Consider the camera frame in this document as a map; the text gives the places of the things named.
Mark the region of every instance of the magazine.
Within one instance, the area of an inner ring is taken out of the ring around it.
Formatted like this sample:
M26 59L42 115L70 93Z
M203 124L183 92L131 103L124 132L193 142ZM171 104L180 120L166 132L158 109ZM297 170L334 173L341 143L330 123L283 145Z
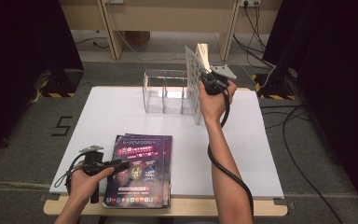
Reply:
M142 137L145 135L126 133L126 136ZM161 135L147 135L149 137L160 137ZM163 183L163 196L162 206L171 206L171 157L172 157L172 136L164 136L164 183Z
M130 162L130 168L108 178L103 206L108 208L163 208L169 206L171 137L163 135L118 135L112 160Z

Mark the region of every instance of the acrylic divider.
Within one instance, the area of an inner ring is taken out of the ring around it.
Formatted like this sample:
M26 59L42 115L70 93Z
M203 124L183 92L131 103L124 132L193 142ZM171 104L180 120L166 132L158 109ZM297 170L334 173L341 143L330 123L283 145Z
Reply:
M146 69L143 94L146 113L194 115L187 98L187 71Z

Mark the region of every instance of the person's left hand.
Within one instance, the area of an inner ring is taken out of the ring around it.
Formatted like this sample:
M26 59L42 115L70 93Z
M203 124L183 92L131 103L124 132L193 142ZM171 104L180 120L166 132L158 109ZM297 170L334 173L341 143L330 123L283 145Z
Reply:
M79 200L82 203L87 203L90 196L97 188L98 183L111 175L115 171L115 168L109 167L103 169L97 175L89 176L84 173L82 168L75 170L72 173L71 179L71 194L70 197Z

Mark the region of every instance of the power outlet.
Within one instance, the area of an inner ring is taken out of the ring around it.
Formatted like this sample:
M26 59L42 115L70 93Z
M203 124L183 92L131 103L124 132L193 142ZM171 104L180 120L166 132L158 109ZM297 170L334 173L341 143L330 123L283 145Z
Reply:
M241 0L240 7L244 7L245 1L248 2L248 7L260 7L261 0Z

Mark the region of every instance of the hazard tape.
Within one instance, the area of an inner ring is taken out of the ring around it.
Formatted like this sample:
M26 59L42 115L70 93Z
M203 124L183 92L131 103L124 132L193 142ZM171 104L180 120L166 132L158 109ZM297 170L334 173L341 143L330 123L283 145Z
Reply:
M65 88L63 86L63 87L59 87L59 88L51 88L48 84L49 84L48 80L43 82L42 87L40 88L39 96L52 97L52 98L74 97L75 96L75 93L74 93L75 90L73 90L73 87Z
M264 78L266 75L263 74L263 76L258 76L258 75L252 75L252 79L255 82L255 92L257 97L262 98L262 99L272 99L272 100L295 100L295 96L291 93L287 93L287 94L265 94L263 92L263 88L260 88L260 79L263 79L263 83L264 83Z

